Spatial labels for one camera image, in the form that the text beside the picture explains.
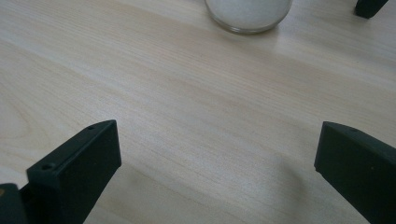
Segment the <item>white jar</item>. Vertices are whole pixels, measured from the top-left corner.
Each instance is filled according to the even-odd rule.
[[[256,34],[273,28],[288,14],[291,0],[205,0],[210,16],[237,33]]]

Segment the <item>screw hole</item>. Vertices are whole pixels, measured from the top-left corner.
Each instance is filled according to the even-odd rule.
[[[48,171],[48,170],[52,169],[54,166],[55,166],[55,165],[52,164],[52,163],[45,164],[45,165],[43,165],[43,166],[41,167],[41,170],[43,170],[43,171]]]

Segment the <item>wood grain surface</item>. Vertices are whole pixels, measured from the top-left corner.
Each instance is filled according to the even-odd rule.
[[[86,223],[367,223],[314,168],[324,120],[396,147],[396,2],[355,4],[234,35],[204,0],[0,0],[0,183],[116,119]]]

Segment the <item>wooden table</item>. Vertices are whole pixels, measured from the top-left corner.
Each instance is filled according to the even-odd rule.
[[[0,0],[0,182],[116,119],[86,223],[367,223],[313,165],[324,120],[396,146],[396,2],[355,4],[234,35],[204,0]]]

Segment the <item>black object corner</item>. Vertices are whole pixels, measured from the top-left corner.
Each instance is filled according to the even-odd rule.
[[[359,0],[355,6],[355,14],[365,19],[372,18],[388,0]]]
[[[81,224],[120,166],[117,122],[93,124],[30,167],[21,190],[0,185],[0,223]]]
[[[315,167],[370,223],[396,223],[396,148],[323,122]]]

